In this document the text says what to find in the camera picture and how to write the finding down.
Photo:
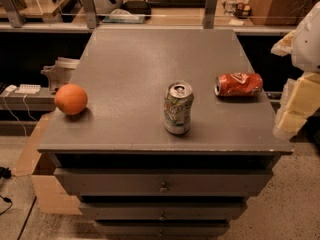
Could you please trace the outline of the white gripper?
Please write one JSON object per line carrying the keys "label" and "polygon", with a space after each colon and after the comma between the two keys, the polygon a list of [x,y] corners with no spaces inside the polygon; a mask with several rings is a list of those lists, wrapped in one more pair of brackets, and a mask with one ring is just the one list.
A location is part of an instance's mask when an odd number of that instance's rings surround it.
{"label": "white gripper", "polygon": [[304,72],[297,80],[288,79],[280,98],[273,126],[273,135],[289,140],[320,108],[320,2],[304,19],[273,45],[271,53],[286,56]]}

